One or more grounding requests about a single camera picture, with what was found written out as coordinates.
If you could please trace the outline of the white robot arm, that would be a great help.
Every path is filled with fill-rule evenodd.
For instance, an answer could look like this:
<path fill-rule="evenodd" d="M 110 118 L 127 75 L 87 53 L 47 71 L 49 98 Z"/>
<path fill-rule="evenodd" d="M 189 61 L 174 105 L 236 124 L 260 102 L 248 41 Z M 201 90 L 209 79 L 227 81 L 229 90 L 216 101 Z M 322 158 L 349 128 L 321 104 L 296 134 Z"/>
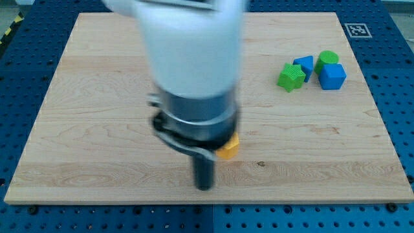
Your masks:
<path fill-rule="evenodd" d="M 214 184 L 215 151 L 236 132 L 244 1 L 103 0 L 138 23 L 156 93 L 155 135 L 192 159 L 195 185 Z"/>

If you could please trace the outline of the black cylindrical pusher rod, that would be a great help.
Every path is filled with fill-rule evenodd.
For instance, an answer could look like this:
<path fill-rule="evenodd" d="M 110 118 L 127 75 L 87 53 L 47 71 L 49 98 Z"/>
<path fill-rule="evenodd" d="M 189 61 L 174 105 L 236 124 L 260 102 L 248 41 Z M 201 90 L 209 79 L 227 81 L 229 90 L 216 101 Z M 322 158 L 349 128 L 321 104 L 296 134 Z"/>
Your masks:
<path fill-rule="evenodd" d="M 199 190 L 209 190 L 214 184 L 215 162 L 204 158 L 192 158 L 195 186 Z"/>

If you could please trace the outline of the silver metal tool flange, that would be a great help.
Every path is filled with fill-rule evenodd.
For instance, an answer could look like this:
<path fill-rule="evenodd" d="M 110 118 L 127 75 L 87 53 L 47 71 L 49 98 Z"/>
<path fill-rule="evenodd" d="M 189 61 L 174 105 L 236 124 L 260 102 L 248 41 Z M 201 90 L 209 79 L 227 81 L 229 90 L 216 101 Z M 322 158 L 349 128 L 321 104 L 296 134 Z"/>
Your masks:
<path fill-rule="evenodd" d="M 174 150 L 216 161 L 215 150 L 226 144 L 237 128 L 237 86 L 196 98 L 158 88 L 147 95 L 147 104 L 159 112 L 152 118 L 153 132 Z"/>

